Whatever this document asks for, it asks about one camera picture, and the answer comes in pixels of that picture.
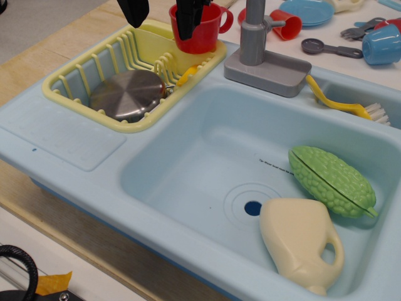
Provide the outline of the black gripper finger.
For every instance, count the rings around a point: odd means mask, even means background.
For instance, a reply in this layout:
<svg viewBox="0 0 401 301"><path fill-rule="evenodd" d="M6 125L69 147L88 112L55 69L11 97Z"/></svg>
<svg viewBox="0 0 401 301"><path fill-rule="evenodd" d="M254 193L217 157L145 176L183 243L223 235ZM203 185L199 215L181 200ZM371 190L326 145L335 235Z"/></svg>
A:
<svg viewBox="0 0 401 301"><path fill-rule="evenodd" d="M149 4L147 0L118 0L127 22L134 28L142 25L149 14Z"/></svg>
<svg viewBox="0 0 401 301"><path fill-rule="evenodd" d="M210 0L176 0L175 18L179 38L189 40L195 28L200 25L204 6L210 6Z"/></svg>

